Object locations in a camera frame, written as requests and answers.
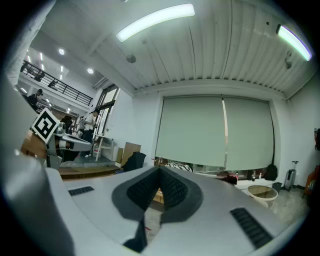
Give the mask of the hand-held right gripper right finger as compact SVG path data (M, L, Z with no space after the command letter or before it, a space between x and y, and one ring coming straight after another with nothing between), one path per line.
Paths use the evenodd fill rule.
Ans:
M149 245L151 256L273 256L300 228L298 220L285 224L271 209L225 181L174 172L198 184L203 202L187 221L162 224ZM237 208L246 209L273 239L256 249L230 213Z

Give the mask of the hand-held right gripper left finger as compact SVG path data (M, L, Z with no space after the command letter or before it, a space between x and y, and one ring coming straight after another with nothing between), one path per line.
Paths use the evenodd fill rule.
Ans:
M137 255L123 244L135 237L138 223L123 218L112 202L117 176L64 181L56 169L46 168L45 172L75 255Z

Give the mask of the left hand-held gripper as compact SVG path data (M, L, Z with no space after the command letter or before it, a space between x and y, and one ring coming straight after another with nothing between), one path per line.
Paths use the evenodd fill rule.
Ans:
M90 142L65 134L65 123L59 121L46 107L37 116L31 129L44 142L47 167L60 166L62 157L58 154L59 150L87 152L92 148Z

